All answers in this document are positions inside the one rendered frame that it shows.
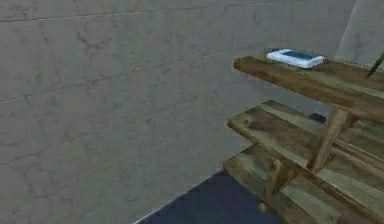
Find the brown wooden shelf unit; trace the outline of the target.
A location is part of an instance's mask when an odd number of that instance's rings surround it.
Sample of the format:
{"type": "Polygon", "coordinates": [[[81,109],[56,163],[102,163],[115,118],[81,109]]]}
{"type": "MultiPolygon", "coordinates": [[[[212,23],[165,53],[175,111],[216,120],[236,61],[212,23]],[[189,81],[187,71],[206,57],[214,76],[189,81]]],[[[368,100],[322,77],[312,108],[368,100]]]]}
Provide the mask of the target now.
{"type": "Polygon", "coordinates": [[[330,105],[320,123],[273,100],[229,119],[250,147],[224,169],[284,224],[384,224],[384,69],[264,55],[235,69],[330,105]]]}

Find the white and blue book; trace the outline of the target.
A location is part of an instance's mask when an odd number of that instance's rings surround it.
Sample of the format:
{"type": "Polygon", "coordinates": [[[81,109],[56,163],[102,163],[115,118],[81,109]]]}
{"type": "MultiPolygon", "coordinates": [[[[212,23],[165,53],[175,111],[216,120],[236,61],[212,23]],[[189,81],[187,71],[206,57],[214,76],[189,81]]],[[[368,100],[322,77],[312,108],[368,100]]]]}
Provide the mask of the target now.
{"type": "Polygon", "coordinates": [[[275,50],[267,54],[267,58],[293,65],[296,67],[309,69],[324,62],[325,58],[319,55],[299,52],[292,49],[275,50]]]}

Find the small dark round object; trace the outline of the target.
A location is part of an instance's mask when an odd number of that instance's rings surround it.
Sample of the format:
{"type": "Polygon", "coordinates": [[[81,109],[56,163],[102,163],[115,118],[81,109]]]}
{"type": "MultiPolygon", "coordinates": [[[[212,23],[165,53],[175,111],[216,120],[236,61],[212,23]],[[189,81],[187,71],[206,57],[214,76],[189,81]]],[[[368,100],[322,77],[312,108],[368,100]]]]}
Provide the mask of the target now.
{"type": "Polygon", "coordinates": [[[309,117],[318,122],[318,123],[321,123],[321,124],[324,124],[326,122],[326,117],[321,115],[321,114],[318,114],[318,113],[312,113],[309,115],[309,117]]]}

